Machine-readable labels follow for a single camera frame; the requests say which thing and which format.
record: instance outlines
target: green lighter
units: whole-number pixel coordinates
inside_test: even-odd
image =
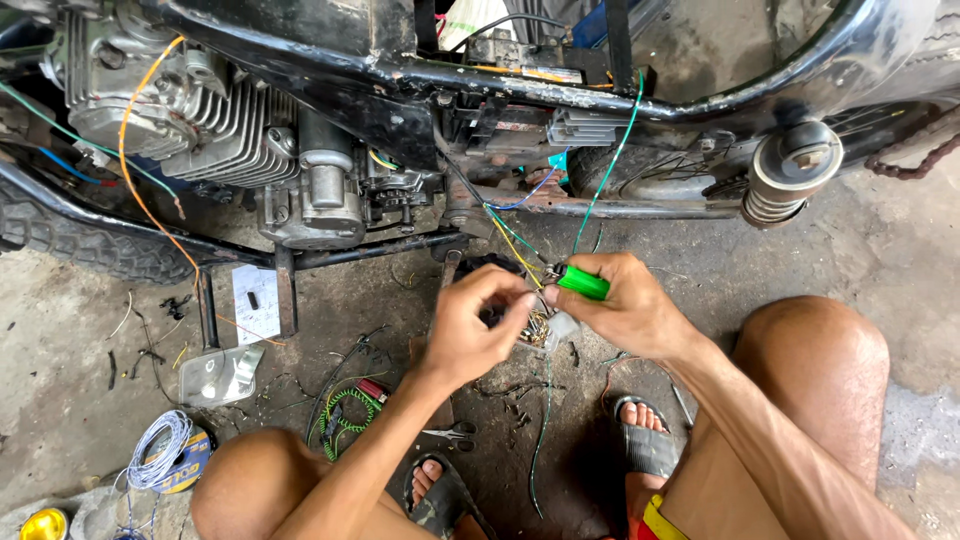
[[[558,264],[553,271],[558,277],[557,285],[575,290],[591,300],[607,300],[610,282],[592,276],[587,272],[568,264]]]

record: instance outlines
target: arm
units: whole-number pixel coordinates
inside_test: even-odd
[[[569,263],[610,282],[607,301],[555,287],[545,292],[548,301],[614,345],[661,360],[679,375],[791,538],[915,538],[686,320],[642,262],[604,254]]]
[[[477,313],[494,295],[513,301],[504,320],[488,329]],[[358,537],[423,425],[454,390],[507,358],[533,303],[523,279],[490,264],[444,289],[423,360],[273,538]]]

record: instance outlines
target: knee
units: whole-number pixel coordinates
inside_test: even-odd
[[[202,538],[268,531],[322,477],[324,462],[291,431],[264,429],[230,439],[210,457],[190,511]]]
[[[869,363],[872,371],[889,372],[887,343],[866,317],[823,296],[796,296],[777,300],[750,314],[737,341],[738,360],[769,357],[776,350],[808,351],[822,356]]]

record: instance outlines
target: yellow headlight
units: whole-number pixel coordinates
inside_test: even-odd
[[[67,529],[66,514],[56,508],[43,508],[23,524],[20,540],[63,540]]]

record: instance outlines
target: leg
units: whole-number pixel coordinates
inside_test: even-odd
[[[873,489],[890,368],[880,332],[820,297],[774,302],[746,321],[732,359],[798,428]],[[723,436],[698,414],[660,513],[690,538],[785,538]]]
[[[190,502],[204,540],[270,538],[332,467],[286,430],[237,436],[214,453]],[[386,492],[362,538],[436,540],[407,520]]]

